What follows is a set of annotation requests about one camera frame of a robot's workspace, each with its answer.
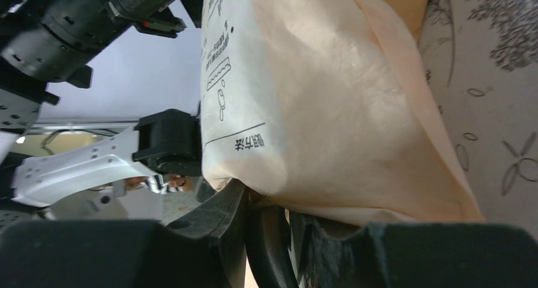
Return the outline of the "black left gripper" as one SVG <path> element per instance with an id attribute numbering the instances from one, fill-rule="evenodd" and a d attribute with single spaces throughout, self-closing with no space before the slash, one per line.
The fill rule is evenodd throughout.
<path id="1" fill-rule="evenodd" d="M 42 82 L 68 82 L 89 88 L 89 62 L 130 27 L 175 38 L 185 29 L 169 5 L 175 0 L 9 0 L 3 11 L 1 58 L 15 70 Z"/>

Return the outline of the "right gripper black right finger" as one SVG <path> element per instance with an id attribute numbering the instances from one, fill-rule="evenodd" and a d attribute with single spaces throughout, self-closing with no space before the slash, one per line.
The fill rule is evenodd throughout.
<path id="1" fill-rule="evenodd" d="M 478 223 L 369 223 L 291 213 L 305 287 L 536 287 L 537 242 Z"/>

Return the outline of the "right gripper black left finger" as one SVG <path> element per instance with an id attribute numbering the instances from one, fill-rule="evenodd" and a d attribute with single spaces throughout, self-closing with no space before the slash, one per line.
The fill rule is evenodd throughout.
<path id="1" fill-rule="evenodd" d="M 24 221 L 1 234 L 2 287 L 242 287 L 246 186 L 169 225 L 154 220 Z"/>

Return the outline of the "pink cat litter bag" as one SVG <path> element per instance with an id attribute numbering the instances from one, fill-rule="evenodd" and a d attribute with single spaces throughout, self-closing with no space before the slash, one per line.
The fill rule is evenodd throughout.
<path id="1" fill-rule="evenodd" d="M 426 81 L 427 0 L 204 0 L 202 173 L 292 211 L 481 222 Z"/>

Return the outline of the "grey litter scoop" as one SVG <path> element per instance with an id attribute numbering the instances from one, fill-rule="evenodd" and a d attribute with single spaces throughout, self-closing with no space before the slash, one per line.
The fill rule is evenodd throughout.
<path id="1" fill-rule="evenodd" d="M 259 287 L 298 287 L 290 258 L 291 228 L 285 209 L 265 197 L 251 197 L 246 253 Z"/>

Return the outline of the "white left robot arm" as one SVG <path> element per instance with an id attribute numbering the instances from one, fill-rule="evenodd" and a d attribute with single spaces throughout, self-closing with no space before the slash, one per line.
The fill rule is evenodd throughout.
<path id="1" fill-rule="evenodd" d="M 185 29 L 175 0 L 1 0 L 1 224 L 35 213 L 77 192 L 123 179 L 201 174 L 200 124 L 170 109 L 75 150 L 45 157 L 11 152 L 35 124 L 43 104 L 59 98 L 51 82 L 88 89 L 89 61 L 130 27 L 175 38 Z M 202 0 L 181 0 L 197 27 Z"/>

